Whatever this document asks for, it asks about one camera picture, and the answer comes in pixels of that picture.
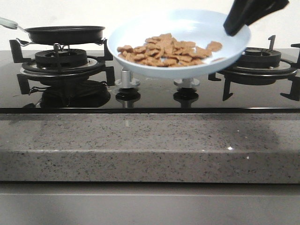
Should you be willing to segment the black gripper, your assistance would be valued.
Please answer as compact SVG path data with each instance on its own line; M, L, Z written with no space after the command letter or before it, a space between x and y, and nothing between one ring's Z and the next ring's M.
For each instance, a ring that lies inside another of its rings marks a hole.
M285 8L288 0L238 0L233 4L223 24L229 36L235 36L244 25L251 25L261 18Z

